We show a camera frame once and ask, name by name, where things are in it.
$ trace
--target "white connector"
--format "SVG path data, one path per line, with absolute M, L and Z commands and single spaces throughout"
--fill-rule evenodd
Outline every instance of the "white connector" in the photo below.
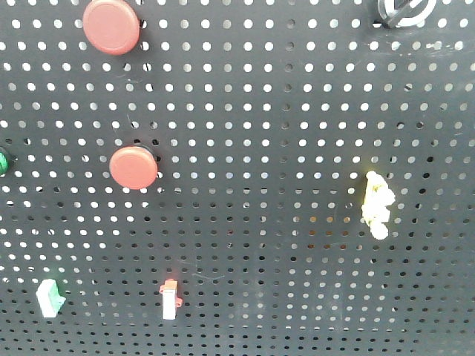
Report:
M 396 201 L 396 196 L 391 191 L 382 176 L 374 171 L 366 174 L 368 183 L 364 203 L 361 207 L 363 219 L 370 227 L 371 234 L 377 240 L 384 240 L 389 231 L 384 223 L 390 219 L 390 211 L 386 208 Z
M 55 280 L 43 280 L 36 291 L 43 317 L 56 317 L 66 298 L 59 295 Z

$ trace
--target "pegboard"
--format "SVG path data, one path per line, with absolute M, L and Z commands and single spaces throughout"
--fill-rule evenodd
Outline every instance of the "pegboard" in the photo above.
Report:
M 473 0 L 394 30 L 369 0 L 128 2 L 124 56 L 88 1 L 0 2 L 0 353 L 475 355 Z M 108 160 L 138 142 L 160 178 L 129 191 Z

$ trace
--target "toggle switch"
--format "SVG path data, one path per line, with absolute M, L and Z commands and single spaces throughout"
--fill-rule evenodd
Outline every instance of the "toggle switch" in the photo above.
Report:
M 183 299 L 177 297 L 178 282 L 176 280 L 166 280 L 165 284 L 160 286 L 159 292 L 163 296 L 162 316 L 164 320 L 175 320 L 177 317 L 177 308 L 183 305 Z
M 59 295 L 55 280 L 43 280 L 36 291 L 43 317 L 56 317 L 66 298 Z

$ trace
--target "button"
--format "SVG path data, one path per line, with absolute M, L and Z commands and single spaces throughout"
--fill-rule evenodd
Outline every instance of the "button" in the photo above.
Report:
M 157 178 L 155 157 L 144 147 L 121 148 L 111 157 L 111 175 L 122 187 L 147 188 Z
M 139 19 L 123 0 L 93 0 L 86 7 L 82 26 L 89 42 L 107 54 L 127 53 L 139 41 Z

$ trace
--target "red button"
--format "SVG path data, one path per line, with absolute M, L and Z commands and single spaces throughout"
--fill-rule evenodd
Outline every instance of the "red button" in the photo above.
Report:
M 132 146 L 121 148 L 111 157 L 111 175 L 122 187 L 147 188 L 157 178 L 158 165 L 155 157 L 145 148 Z
M 93 0 L 86 7 L 82 26 L 89 42 L 107 54 L 127 53 L 139 41 L 139 19 L 123 0 Z

